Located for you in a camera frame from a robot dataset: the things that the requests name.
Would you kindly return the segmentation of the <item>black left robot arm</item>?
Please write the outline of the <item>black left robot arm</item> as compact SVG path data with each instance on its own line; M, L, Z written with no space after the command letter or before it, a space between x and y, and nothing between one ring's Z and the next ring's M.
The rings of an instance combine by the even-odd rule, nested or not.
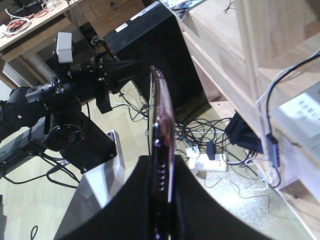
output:
M125 182L125 162L147 152L146 122L121 102L140 60L102 55L58 78L15 89L0 104L1 234L55 240L87 221Z

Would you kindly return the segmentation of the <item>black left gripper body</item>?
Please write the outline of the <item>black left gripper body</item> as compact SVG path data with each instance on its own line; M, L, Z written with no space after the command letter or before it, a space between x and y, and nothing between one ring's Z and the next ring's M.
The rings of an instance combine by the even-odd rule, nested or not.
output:
M82 99L90 100L95 98L96 106L102 114L112 110L104 76L102 54L74 65L69 69L68 75L72 87L84 94Z

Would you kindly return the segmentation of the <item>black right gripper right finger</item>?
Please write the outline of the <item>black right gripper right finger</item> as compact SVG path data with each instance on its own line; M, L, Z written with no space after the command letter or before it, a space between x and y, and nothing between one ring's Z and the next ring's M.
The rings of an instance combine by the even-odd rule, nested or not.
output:
M222 207L200 185L181 156L175 155L173 240L269 240Z

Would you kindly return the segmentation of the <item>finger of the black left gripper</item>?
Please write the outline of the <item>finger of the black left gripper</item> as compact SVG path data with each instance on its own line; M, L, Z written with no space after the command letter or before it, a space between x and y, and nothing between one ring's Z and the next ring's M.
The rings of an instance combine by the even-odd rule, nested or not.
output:
M99 67L107 88L118 93L124 85L136 77L140 77L145 67L140 59L111 60L104 56L99 58Z

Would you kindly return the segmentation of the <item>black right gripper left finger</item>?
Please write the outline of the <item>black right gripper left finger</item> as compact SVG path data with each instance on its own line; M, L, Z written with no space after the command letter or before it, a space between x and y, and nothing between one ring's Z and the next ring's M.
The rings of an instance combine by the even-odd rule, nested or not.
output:
M148 240L150 157L142 155L119 192L95 216L61 240Z

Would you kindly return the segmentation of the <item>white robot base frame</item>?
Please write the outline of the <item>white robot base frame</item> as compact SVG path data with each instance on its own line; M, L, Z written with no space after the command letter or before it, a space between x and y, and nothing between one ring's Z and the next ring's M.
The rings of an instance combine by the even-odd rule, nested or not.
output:
M86 172L70 201L54 236L59 240L100 212L125 183L125 161L119 134L111 130L116 156Z

